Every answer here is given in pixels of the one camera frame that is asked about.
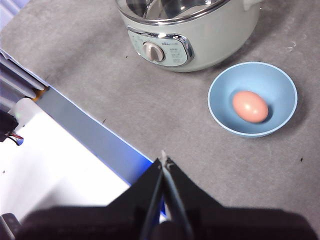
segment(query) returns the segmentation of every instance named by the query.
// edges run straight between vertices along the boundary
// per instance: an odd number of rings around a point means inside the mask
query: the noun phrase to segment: rice cooker
[[[116,0],[145,60],[174,72],[213,66],[253,32],[262,0]]]

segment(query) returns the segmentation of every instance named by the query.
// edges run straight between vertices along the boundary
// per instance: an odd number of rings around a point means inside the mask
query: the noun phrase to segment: chrome trim
[[[194,57],[195,57],[194,51],[192,49],[192,46],[191,46],[189,40],[183,35],[176,34],[176,33],[170,33],[170,34],[166,34],[165,36],[159,37],[159,33],[137,30],[137,29],[134,29],[133,27],[130,27],[130,26],[127,27],[127,30],[131,31],[133,33],[145,36],[145,37],[157,38],[157,39],[173,39],[173,40],[178,40],[180,43],[182,43],[184,50],[185,50],[185,53],[186,53],[186,56],[187,56],[185,63],[183,63],[181,65],[176,65],[176,66],[165,66],[165,65],[160,65],[157,62],[148,61],[150,63],[159,65],[161,67],[166,67],[166,68],[176,68],[176,67],[181,67],[181,66],[184,66],[184,65],[190,63],[192,61],[192,59],[194,59]]]
[[[187,16],[182,16],[182,17],[176,17],[176,18],[170,18],[170,19],[145,19],[143,17],[140,17],[138,15],[136,15],[136,17],[133,17],[129,14],[127,14],[125,11],[122,10],[122,8],[120,7],[119,3],[116,1],[117,7],[119,9],[119,11],[128,19],[140,23],[140,24],[147,24],[147,25],[153,25],[153,26],[168,26],[168,25],[175,25],[175,24],[180,24],[180,23],[185,23],[197,18],[200,18],[206,14],[209,14],[217,9],[219,9],[220,7],[224,6],[225,4],[227,4],[230,0],[224,0],[224,1],[219,1],[216,4],[212,4],[210,7],[205,8],[201,11],[198,12],[194,12],[190,15]]]

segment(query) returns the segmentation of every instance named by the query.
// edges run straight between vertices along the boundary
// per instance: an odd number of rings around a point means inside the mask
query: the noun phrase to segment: bowl rim
[[[229,127],[227,127],[226,125],[224,125],[222,122],[220,122],[217,117],[215,116],[215,114],[213,113],[212,109],[211,109],[211,105],[210,105],[210,94],[211,94],[211,91],[212,91],[212,88],[215,84],[215,82],[224,74],[226,73],[227,71],[229,71],[230,69],[233,69],[235,67],[238,67],[238,66],[241,66],[241,65],[247,65],[247,64],[261,64],[261,65],[265,65],[265,66],[268,66],[268,67],[272,67],[276,70],[278,70],[280,73],[282,73],[288,80],[289,82],[291,83],[292,85],[292,88],[293,88],[293,91],[294,91],[294,106],[293,106],[293,109],[290,113],[290,115],[286,118],[286,120],[284,120],[280,125],[278,125],[277,127],[269,130],[269,131],[264,131],[264,132],[258,132],[258,133],[245,133],[245,132],[240,132],[240,131],[235,131]],[[295,111],[296,111],[296,108],[297,108],[297,104],[298,104],[298,93],[297,93],[297,89],[296,89],[296,86],[294,84],[294,81],[292,81],[291,77],[286,74],[283,70],[281,70],[280,68],[272,65],[272,64],[269,64],[269,63],[265,63],[265,62],[261,62],[261,61],[247,61],[247,62],[241,62],[241,63],[238,63],[238,64],[235,64],[235,65],[232,65],[230,67],[228,67],[227,69],[225,69],[224,71],[222,71],[212,82],[210,88],[209,88],[209,92],[208,92],[208,97],[207,97],[207,102],[208,102],[208,107],[209,107],[209,110],[210,110],[210,113],[211,115],[213,116],[214,120],[221,126],[223,127],[224,129],[234,133],[234,134],[237,134],[237,135],[242,135],[242,136],[246,136],[246,137],[262,137],[262,136],[266,136],[266,135],[269,135],[275,131],[277,131],[278,129],[282,128],[290,119],[291,117],[294,115]]]

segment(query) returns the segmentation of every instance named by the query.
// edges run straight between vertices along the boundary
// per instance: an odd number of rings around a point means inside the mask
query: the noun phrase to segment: control panel
[[[177,67],[193,58],[190,43],[181,35],[142,32],[131,28],[128,34],[137,53],[151,63]]]

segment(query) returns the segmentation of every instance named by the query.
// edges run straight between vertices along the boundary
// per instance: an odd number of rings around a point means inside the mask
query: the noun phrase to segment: gray carpet
[[[266,0],[236,54],[192,73],[139,57],[112,0],[31,0],[1,48],[149,158],[165,149],[222,204],[298,212],[320,234],[319,12],[319,0]],[[256,139],[224,130],[207,106],[213,79],[247,61],[280,67],[298,90],[289,123]]]

